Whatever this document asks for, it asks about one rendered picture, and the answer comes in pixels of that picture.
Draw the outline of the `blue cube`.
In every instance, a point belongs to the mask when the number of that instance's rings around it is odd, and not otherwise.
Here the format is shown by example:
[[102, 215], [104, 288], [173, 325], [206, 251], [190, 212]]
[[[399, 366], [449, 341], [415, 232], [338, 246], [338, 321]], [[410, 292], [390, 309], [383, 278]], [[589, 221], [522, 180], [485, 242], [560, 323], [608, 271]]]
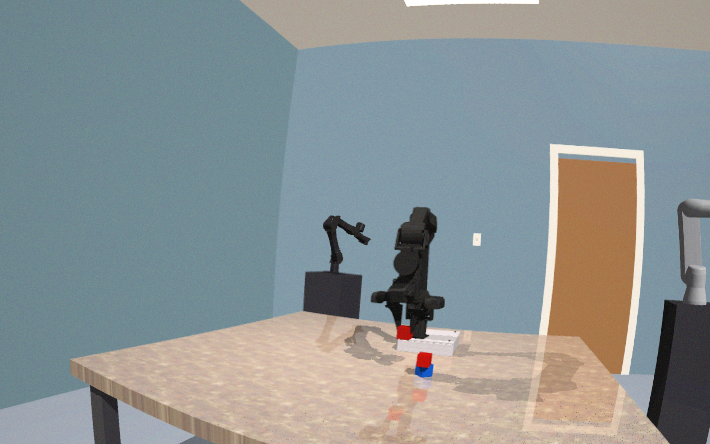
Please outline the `blue cube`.
[[415, 374], [419, 377], [431, 377], [433, 374], [433, 366], [434, 364], [431, 364], [428, 368], [422, 368], [415, 365]]

